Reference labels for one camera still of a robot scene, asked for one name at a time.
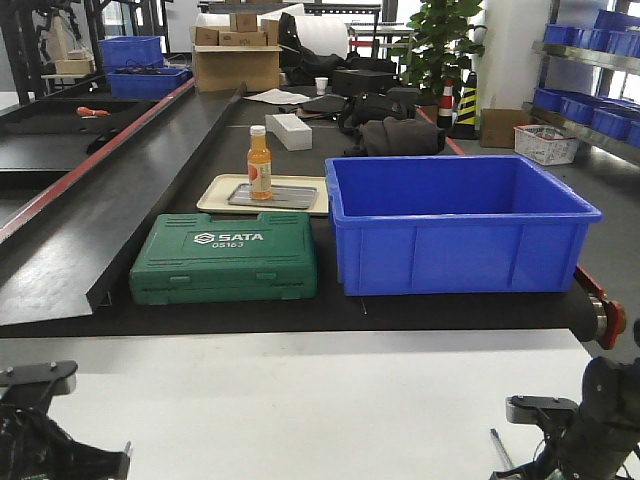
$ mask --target beige tray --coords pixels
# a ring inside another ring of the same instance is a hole
[[[210,213],[258,213],[258,212],[307,212],[310,215],[327,215],[329,200],[327,186],[324,177],[294,177],[286,175],[273,175],[271,183],[274,185],[313,187],[318,194],[311,207],[306,210],[288,210],[283,208],[260,207],[255,205],[229,205],[227,199],[241,183],[247,183],[247,176],[243,174],[229,173],[218,175],[213,179],[207,191],[204,192],[196,206],[203,212]]]

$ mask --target white basket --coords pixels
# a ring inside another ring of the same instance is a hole
[[[562,165],[573,162],[580,140],[566,137],[560,130],[548,125],[522,125],[514,127],[516,153],[541,165]]]

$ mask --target traffic cone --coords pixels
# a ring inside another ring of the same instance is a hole
[[[467,82],[464,84],[464,93],[458,117],[449,136],[463,140],[475,140],[476,137],[476,101],[477,101],[478,76],[476,72],[470,72]]]
[[[440,97],[437,124],[444,129],[451,128],[453,125],[453,80],[450,78],[444,81],[444,92]]]

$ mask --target bottle label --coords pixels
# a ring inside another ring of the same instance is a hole
[[[249,182],[252,192],[271,190],[271,163],[249,162]]]

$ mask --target bottle cap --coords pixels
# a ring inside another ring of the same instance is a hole
[[[265,128],[264,125],[251,125],[251,128],[249,129],[249,133],[251,133],[251,135],[256,135],[256,136],[266,135],[267,129]]]

